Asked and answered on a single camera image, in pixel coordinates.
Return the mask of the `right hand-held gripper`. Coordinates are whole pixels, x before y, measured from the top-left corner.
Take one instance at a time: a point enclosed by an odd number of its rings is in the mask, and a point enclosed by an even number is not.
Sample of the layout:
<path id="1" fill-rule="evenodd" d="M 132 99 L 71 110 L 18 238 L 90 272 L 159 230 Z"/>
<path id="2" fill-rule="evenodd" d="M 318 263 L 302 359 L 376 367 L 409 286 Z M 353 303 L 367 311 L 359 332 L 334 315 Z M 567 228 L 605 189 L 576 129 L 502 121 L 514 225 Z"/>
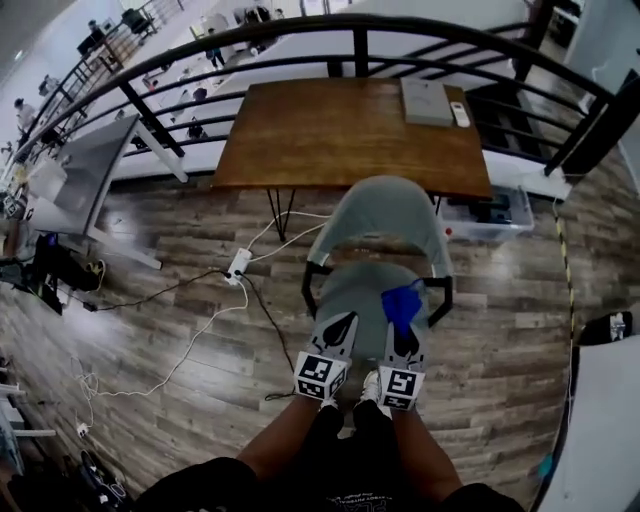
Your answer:
<path id="1" fill-rule="evenodd" d="M 398 365 L 400 356 L 396 352 L 396 342 L 400 340 L 393 322 L 388 324 L 384 364 Z M 424 382 L 426 367 L 427 343 L 421 333 L 410 332 L 408 337 L 409 352 L 407 355 L 407 369 L 388 366 L 379 367 L 380 398 L 379 403 L 390 409 L 408 411 L 417 401 Z"/>

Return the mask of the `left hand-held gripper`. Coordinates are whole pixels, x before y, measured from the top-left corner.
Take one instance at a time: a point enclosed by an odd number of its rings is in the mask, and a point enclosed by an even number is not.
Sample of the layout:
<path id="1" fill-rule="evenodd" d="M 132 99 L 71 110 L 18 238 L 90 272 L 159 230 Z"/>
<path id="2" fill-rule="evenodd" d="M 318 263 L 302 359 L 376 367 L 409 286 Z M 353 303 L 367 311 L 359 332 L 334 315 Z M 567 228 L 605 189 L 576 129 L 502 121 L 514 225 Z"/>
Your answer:
<path id="1" fill-rule="evenodd" d="M 348 377 L 358 323 L 356 312 L 343 312 L 316 325 L 311 344 L 318 350 L 340 350 L 341 356 L 300 351 L 294 367 L 296 394 L 316 400 L 334 397 Z"/>

